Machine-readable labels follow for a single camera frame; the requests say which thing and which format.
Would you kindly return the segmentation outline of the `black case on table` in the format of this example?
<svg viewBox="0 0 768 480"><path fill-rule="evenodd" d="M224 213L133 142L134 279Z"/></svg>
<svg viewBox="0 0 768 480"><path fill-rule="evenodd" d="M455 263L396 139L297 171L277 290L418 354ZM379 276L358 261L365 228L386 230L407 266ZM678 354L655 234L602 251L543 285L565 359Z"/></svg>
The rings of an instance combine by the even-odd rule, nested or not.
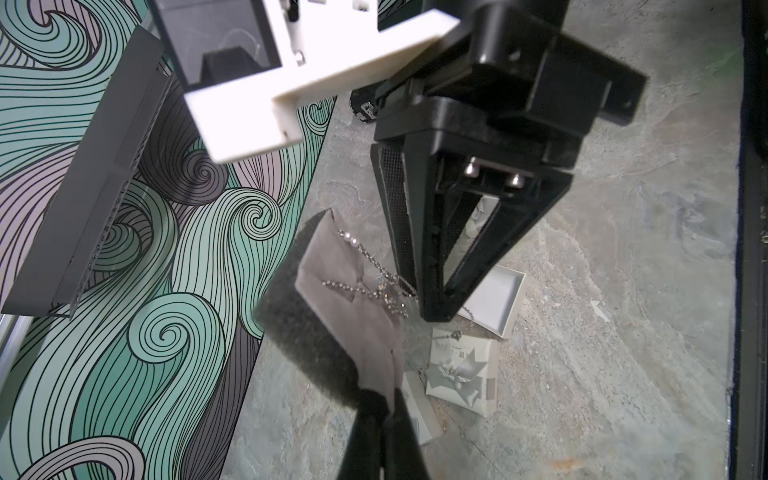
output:
<svg viewBox="0 0 768 480"><path fill-rule="evenodd" d="M376 121L378 107L376 91L381 83L374 83L353 90L350 93L349 106L354 116L363 123Z"/></svg>

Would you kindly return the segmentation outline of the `white jewelry box base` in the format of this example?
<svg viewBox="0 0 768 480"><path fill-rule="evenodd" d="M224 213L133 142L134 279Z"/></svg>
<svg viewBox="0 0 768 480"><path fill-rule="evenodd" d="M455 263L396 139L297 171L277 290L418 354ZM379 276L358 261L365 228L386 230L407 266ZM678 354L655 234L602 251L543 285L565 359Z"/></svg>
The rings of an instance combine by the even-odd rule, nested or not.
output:
<svg viewBox="0 0 768 480"><path fill-rule="evenodd" d="M475 243L497 204L496 197L483 196L479 200L465 225L460 228L458 240L445 261L445 280ZM460 308L458 315L499 339L506 339L522 305L525 278L522 272L496 264Z"/></svg>

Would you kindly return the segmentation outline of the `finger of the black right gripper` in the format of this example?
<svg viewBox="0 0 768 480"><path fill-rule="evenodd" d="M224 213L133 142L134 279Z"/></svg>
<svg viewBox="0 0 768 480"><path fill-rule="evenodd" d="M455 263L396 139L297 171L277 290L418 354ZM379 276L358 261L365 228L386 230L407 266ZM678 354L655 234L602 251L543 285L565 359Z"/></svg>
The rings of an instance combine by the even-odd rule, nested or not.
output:
<svg viewBox="0 0 768 480"><path fill-rule="evenodd" d="M408 285L412 293L417 293L418 284L402 150L397 146L374 143L370 149L370 158L397 273L402 278L401 283Z"/></svg>
<svg viewBox="0 0 768 480"><path fill-rule="evenodd" d="M573 176L516 148L445 131L407 135L403 153L420 315L427 322L448 322L565 195ZM445 262L484 196L496 198L496 206L447 274Z"/></svg>

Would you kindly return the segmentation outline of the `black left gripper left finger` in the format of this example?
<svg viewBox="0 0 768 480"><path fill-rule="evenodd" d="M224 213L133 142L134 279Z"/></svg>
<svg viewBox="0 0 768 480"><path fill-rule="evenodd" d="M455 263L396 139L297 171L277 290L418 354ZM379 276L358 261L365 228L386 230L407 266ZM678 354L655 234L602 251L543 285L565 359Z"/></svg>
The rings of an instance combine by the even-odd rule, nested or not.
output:
<svg viewBox="0 0 768 480"><path fill-rule="evenodd" d="M380 478L384 426L388 416L386 399L378 393L363 390L338 480Z"/></svg>

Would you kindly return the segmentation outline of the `aluminium wall rail back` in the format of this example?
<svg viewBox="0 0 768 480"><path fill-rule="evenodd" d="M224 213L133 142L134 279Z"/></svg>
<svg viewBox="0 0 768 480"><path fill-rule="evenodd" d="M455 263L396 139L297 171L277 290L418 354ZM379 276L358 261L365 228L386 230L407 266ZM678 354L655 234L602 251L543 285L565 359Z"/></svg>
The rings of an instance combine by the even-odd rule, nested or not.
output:
<svg viewBox="0 0 768 480"><path fill-rule="evenodd" d="M0 384L4 385L15 358L34 318L31 316L1 315Z"/></svg>

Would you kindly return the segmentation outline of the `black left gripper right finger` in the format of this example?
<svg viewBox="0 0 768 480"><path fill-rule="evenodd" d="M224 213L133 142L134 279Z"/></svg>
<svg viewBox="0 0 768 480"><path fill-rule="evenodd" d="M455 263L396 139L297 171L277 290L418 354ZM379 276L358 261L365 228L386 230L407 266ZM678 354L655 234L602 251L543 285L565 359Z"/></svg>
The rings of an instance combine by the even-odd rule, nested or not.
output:
<svg viewBox="0 0 768 480"><path fill-rule="evenodd" d="M430 478L407 408L397 404L383 429L383 478Z"/></svg>

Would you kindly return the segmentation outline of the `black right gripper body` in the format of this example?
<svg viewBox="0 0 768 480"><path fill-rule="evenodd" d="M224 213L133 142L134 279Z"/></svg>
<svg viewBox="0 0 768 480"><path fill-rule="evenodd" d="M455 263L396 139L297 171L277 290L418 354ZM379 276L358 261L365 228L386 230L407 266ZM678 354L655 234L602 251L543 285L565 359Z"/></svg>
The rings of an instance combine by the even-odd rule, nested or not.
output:
<svg viewBox="0 0 768 480"><path fill-rule="evenodd" d="M566 1L387 1L381 31L437 10L456 30L376 91L378 110L411 78L423 97L444 97L484 112L498 131L533 143L558 168L575 166L594 121L634 119L648 78L566 35Z"/></svg>

